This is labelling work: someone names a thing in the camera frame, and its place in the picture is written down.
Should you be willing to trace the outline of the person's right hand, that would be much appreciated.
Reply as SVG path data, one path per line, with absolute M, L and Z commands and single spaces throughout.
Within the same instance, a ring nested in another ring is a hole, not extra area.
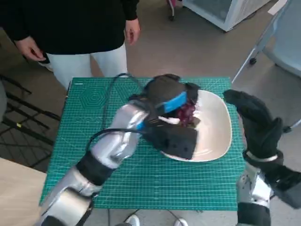
M 36 42 L 32 37 L 26 37 L 23 40 L 14 41 L 16 47 L 20 50 L 20 52 L 33 61 L 45 61 L 45 57 L 37 46 Z

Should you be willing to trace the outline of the left robot hand blue tape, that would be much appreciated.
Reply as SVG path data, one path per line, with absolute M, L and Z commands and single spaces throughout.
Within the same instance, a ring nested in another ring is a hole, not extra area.
M 174 74 L 156 76 L 140 94 L 133 94 L 129 100 L 149 103 L 158 117 L 166 118 L 169 123 L 171 119 L 178 119 L 178 125 L 193 128 L 200 87 L 191 82 L 181 83 L 180 79 Z

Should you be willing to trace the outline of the right robot hand black glove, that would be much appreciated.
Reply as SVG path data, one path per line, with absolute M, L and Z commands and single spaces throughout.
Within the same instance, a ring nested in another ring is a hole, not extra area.
M 245 92 L 229 89 L 223 96 L 226 103 L 236 107 L 242 119 L 246 151 L 257 159 L 276 156 L 283 131 L 282 119 L 273 118 L 263 101 Z

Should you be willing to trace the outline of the person's left hand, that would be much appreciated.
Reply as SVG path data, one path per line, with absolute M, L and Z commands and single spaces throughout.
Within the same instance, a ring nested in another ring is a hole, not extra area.
M 140 24 L 138 18 L 127 20 L 125 25 L 125 35 L 129 45 L 134 45 L 140 36 Z

